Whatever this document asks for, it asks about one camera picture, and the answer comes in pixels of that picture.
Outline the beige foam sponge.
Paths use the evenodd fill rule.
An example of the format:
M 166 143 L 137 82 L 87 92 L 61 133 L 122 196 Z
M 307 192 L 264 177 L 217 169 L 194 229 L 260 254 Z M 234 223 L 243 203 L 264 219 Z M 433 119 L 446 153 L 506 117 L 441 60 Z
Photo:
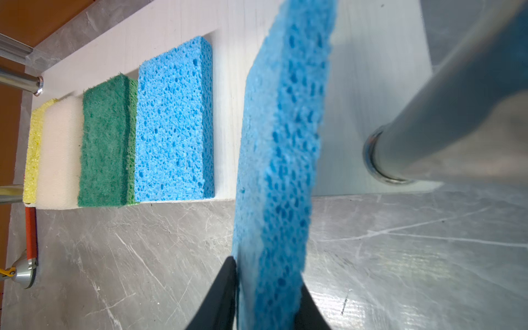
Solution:
M 78 208 L 83 144 L 83 99 L 68 96 L 47 108 L 43 117 L 36 207 Z

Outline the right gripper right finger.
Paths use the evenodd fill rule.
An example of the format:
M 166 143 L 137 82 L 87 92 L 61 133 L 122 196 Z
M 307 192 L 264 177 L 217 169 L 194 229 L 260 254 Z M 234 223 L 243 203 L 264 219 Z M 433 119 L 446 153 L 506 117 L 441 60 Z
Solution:
M 301 288 L 301 306 L 294 318 L 295 330 L 331 330 L 318 310 L 306 284 Z

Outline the blue cellulose sponge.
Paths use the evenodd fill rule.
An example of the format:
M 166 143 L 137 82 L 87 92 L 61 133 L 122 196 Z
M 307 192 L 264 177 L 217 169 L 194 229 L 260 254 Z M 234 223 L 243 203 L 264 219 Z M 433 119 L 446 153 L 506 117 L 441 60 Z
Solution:
M 135 199 L 139 203 L 215 195 L 213 48 L 203 37 L 139 68 Z
M 232 254 L 239 329 L 292 329 L 320 155 L 335 1 L 285 1 L 246 79 Z

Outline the green scouring sponge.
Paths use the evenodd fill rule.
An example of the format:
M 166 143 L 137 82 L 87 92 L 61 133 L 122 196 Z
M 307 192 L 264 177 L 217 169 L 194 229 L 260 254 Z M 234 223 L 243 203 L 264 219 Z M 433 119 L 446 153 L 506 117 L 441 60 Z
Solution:
M 136 106 L 138 82 L 124 74 L 85 91 L 78 205 L 135 203 Z

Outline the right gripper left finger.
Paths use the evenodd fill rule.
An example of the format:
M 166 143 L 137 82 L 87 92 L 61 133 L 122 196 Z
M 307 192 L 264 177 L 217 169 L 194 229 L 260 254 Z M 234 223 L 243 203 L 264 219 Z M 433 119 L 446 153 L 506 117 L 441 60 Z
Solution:
M 222 265 L 187 330 L 231 330 L 235 321 L 238 288 L 237 266 L 232 256 Z

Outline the yellow cellulose sponge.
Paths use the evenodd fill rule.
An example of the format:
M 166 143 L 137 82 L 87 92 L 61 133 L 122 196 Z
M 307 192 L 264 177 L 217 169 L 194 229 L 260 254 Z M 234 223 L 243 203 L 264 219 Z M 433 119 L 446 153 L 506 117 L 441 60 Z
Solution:
M 37 200 L 37 180 L 39 176 L 44 115 L 47 109 L 58 101 L 55 98 L 48 100 L 48 102 L 33 110 L 31 113 L 23 184 L 23 203 L 26 206 L 35 204 Z

